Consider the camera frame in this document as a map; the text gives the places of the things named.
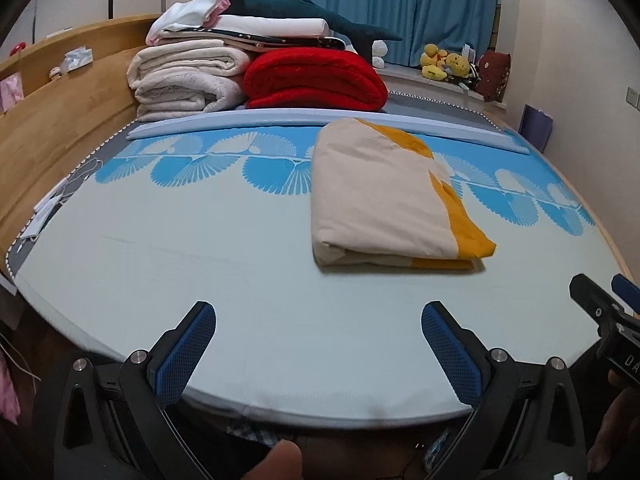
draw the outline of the electrical socket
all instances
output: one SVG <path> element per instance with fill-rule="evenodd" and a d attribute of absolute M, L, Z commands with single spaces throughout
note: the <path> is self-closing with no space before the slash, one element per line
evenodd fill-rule
<path fill-rule="evenodd" d="M 631 86 L 626 89 L 626 102 L 632 105 L 633 108 L 638 106 L 638 92 Z"/>

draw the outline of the wooden bed frame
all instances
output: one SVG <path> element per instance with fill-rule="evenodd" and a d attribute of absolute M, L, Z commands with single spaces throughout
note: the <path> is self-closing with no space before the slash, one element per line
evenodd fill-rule
<path fill-rule="evenodd" d="M 70 30 L 0 64 L 0 79 L 20 72 L 25 99 L 0 116 L 0 251 L 5 254 L 33 206 L 73 168 L 136 115 L 126 81 L 156 14 L 129 16 Z M 69 50 L 92 49 L 94 62 L 55 81 L 49 71 Z M 490 119 L 508 127 L 502 120 Z M 571 183 L 602 232 L 623 274 L 631 273 L 600 220 Z M 8 275 L 4 258 L 0 270 Z"/>

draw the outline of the yellow trim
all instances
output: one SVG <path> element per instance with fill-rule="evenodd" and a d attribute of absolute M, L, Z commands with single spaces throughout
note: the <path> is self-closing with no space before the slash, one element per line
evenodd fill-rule
<path fill-rule="evenodd" d="M 418 155 L 433 158 L 433 153 L 431 153 L 429 147 L 422 140 L 412 136 L 412 134 L 408 134 L 407 132 L 398 130 L 397 128 L 392 128 L 391 126 L 381 126 L 380 124 L 369 123 L 369 121 L 364 121 L 362 119 L 357 120 L 365 126 L 373 128 L 378 133 L 383 134 L 387 139 L 392 140 L 401 148 L 411 150 Z"/>
<path fill-rule="evenodd" d="M 432 270 L 473 270 L 474 263 L 471 260 L 430 260 L 427 258 L 414 258 L 411 262 L 413 269 Z"/>
<path fill-rule="evenodd" d="M 433 189 L 447 209 L 451 232 L 458 244 L 458 257 L 462 260 L 473 260 L 492 256 L 495 244 L 471 221 L 454 189 L 449 184 L 439 181 L 431 171 L 429 176 Z"/>

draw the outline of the white plush toy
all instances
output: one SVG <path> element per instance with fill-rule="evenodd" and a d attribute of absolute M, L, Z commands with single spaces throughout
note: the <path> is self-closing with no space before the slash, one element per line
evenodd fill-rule
<path fill-rule="evenodd" d="M 347 45 L 346 50 L 349 50 L 350 52 L 356 52 L 356 50 L 354 49 L 353 45 Z M 371 49 L 372 54 L 373 54 L 373 60 L 372 60 L 372 64 L 374 68 L 384 68 L 385 67 L 385 61 L 382 59 L 384 56 L 386 56 L 386 53 L 389 52 L 388 47 L 386 46 L 386 43 L 382 40 L 376 40 L 373 42 L 373 47 Z"/>

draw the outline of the red cushion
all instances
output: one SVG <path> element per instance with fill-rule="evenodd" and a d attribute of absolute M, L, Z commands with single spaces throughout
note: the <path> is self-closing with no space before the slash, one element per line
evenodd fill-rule
<path fill-rule="evenodd" d="M 386 103 L 386 87 L 353 52 L 316 47 L 273 50 L 244 74 L 248 108 L 311 107 L 376 111 Z"/>
<path fill-rule="evenodd" d="M 478 60 L 480 81 L 474 89 L 485 101 L 495 101 L 504 91 L 511 70 L 511 55 L 487 50 Z"/>

